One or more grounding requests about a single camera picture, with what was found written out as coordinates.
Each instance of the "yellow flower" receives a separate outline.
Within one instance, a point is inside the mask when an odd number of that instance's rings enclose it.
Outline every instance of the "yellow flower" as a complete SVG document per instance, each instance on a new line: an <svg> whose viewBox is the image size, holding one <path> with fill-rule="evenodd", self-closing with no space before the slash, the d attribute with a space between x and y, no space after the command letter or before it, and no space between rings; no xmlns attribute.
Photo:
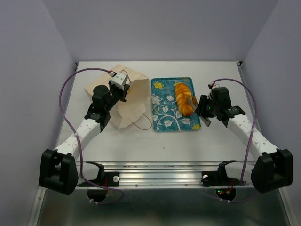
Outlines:
<svg viewBox="0 0 301 226"><path fill-rule="evenodd" d="M163 88L164 85L161 82L157 81L156 83L154 83L154 86L156 89L161 89L161 88Z"/></svg>
<svg viewBox="0 0 301 226"><path fill-rule="evenodd" d="M197 129L200 129L201 128L201 125L200 124L193 124L193 127L192 127L192 129L194 129L194 130L197 130Z"/></svg>
<svg viewBox="0 0 301 226"><path fill-rule="evenodd" d="M176 81L175 83L174 83L174 86L176 86L176 84L179 84L179 83L181 83L180 81Z"/></svg>

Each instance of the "screw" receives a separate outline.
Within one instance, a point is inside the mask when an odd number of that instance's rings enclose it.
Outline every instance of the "screw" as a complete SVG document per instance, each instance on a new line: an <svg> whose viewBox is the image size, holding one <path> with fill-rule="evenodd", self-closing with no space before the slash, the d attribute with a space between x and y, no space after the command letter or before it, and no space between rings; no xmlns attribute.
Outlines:
<svg viewBox="0 0 301 226"><path fill-rule="evenodd" d="M118 176L113 176L113 181L114 181L115 183L117 183L117 182L119 181L119 177L118 177Z"/></svg>
<svg viewBox="0 0 301 226"><path fill-rule="evenodd" d="M204 179L208 180L208 175L205 174L202 178L203 178L203 180Z"/></svg>

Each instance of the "metal frame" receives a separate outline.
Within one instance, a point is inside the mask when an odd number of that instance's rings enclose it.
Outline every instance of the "metal frame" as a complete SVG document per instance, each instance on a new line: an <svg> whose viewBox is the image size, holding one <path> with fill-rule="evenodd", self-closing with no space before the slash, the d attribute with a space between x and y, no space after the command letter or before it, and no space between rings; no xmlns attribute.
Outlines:
<svg viewBox="0 0 301 226"><path fill-rule="evenodd" d="M38 188L36 197L33 202L32 211L28 221L28 226L35 226L38 223L40 211L42 208L46 189L43 187Z"/></svg>
<svg viewBox="0 0 301 226"><path fill-rule="evenodd" d="M118 187L120 189L186 189L205 188L200 185L202 171L217 170L220 161L97 163L102 164L106 172L117 171L120 173ZM254 161L249 161L248 164L254 164Z"/></svg>

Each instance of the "metal floor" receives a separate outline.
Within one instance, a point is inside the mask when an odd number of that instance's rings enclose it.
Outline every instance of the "metal floor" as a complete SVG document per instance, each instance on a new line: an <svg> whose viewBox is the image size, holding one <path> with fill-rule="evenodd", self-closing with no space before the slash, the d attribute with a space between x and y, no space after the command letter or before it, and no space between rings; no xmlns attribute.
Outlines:
<svg viewBox="0 0 301 226"><path fill-rule="evenodd" d="M257 194L240 204L227 204L203 195L214 189L127 190L125 198L96 206L86 189L66 196L46 190L39 226L285 226L289 225L278 190ZM237 189L236 200L254 192ZM109 198L116 198L117 193Z"/></svg>

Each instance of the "orange food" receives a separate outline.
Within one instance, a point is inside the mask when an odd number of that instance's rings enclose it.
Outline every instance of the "orange food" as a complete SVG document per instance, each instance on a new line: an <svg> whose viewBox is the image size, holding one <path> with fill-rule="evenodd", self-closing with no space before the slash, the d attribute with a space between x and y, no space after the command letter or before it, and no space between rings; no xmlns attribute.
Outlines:
<svg viewBox="0 0 301 226"><path fill-rule="evenodd" d="M187 103L187 97L192 99L192 93L189 87L185 83L178 83L175 86L175 100L177 101L179 111L184 116L189 116L193 114L193 108Z"/></svg>

